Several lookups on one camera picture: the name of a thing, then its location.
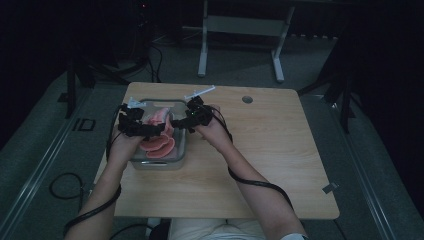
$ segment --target person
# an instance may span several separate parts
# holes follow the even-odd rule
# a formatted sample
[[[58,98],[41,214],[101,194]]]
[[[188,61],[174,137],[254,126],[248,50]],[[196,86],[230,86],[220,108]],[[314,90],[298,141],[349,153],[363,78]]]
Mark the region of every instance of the person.
[[[205,140],[222,154],[228,167],[240,178],[267,182],[234,146],[222,125],[212,119],[208,126],[196,126]],[[120,187],[123,172],[143,137],[127,137],[115,128],[108,162],[99,177],[82,215],[110,200]],[[287,200],[279,192],[237,182],[237,186],[256,216],[256,220],[172,219],[169,239],[308,239]],[[115,203],[69,229],[65,239],[109,239]]]

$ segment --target wooden table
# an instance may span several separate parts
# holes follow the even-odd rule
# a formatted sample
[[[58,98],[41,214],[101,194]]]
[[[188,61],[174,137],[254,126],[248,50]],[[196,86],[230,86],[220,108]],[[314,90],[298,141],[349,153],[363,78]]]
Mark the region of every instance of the wooden table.
[[[132,83],[123,102],[183,99],[206,85]],[[253,102],[242,101],[249,96]],[[217,86],[202,95],[221,106],[234,144],[270,182],[282,187],[299,218],[335,219],[339,210],[297,93],[287,89]],[[97,178],[106,164],[105,157]],[[184,165],[175,171],[136,170],[128,164],[116,216],[252,218],[223,157],[200,134],[189,134]]]

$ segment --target metal frame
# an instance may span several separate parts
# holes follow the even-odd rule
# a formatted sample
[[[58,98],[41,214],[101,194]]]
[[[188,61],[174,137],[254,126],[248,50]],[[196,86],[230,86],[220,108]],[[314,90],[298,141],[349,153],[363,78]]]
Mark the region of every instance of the metal frame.
[[[283,69],[280,62],[281,49],[287,36],[295,7],[290,7],[286,19],[266,20],[238,17],[224,17],[208,15],[208,0],[204,0],[203,27],[202,27],[202,49],[200,51],[199,77],[206,76],[206,65],[208,58],[208,32],[225,32],[238,34],[255,34],[263,36],[279,37],[278,45],[271,51],[271,58],[274,65],[275,76],[278,82],[284,81]]]

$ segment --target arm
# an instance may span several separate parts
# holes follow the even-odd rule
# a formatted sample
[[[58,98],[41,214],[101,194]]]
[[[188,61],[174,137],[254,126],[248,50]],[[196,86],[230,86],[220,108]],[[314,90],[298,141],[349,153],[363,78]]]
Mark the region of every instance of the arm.
[[[78,216],[103,205],[115,195],[127,163],[142,140],[142,137],[127,137],[116,128],[113,136],[117,138],[110,149],[106,167]],[[73,226],[66,234],[65,239],[109,239],[115,206],[116,203],[113,203],[102,212]]]
[[[237,150],[216,119],[212,119],[208,126],[197,126],[195,129],[223,155],[228,167],[237,176],[267,182]],[[279,192],[239,182],[237,186],[261,224],[267,239],[280,240],[290,233],[301,233],[306,236],[293,209]]]

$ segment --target pink object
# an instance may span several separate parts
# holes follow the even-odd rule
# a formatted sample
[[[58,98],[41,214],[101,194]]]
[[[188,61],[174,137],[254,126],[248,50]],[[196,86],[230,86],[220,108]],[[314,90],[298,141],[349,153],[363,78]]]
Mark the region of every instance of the pink object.
[[[140,148],[144,151],[156,151],[163,147],[169,142],[169,137],[166,135],[160,135],[159,137],[151,137],[149,141],[142,141]]]
[[[140,148],[146,151],[148,158],[162,158],[168,155],[175,146],[175,140],[172,138],[174,128],[171,126],[169,108],[162,108],[156,111],[145,124],[158,125],[165,123],[165,129],[161,132],[158,137],[151,137],[149,141],[142,141]]]
[[[171,150],[175,146],[175,140],[173,138],[170,138],[169,141],[163,145],[160,149],[155,151],[149,151],[146,153],[146,156],[148,158],[162,158],[168,155],[168,153],[171,152]]]

